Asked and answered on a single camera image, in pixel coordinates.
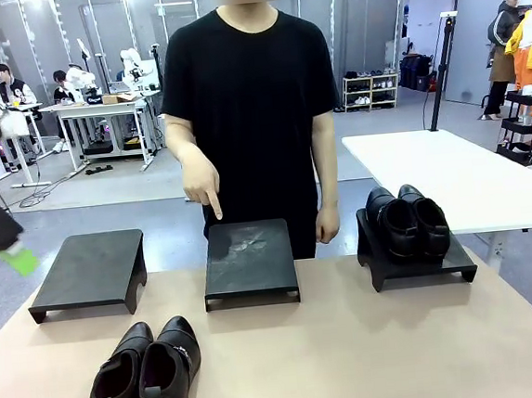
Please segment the person's right hand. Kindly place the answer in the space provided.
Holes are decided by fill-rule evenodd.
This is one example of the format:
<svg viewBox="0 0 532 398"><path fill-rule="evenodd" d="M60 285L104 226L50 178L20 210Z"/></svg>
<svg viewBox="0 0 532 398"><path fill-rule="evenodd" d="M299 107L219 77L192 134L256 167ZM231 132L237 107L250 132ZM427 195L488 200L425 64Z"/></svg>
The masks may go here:
<svg viewBox="0 0 532 398"><path fill-rule="evenodd" d="M182 165L182 182L184 192L193 202L209 206L218 220L223 218L219 193L219 175L207 159L188 161Z"/></svg>

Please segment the person's left hand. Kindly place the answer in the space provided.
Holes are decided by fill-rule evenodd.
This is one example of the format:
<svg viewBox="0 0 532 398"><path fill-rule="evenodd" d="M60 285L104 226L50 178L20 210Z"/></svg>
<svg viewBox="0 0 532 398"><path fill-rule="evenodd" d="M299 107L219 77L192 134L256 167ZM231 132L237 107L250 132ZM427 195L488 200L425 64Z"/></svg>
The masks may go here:
<svg viewBox="0 0 532 398"><path fill-rule="evenodd" d="M323 205L316 218L317 243L330 244L340 231L339 206L336 202Z"/></svg>

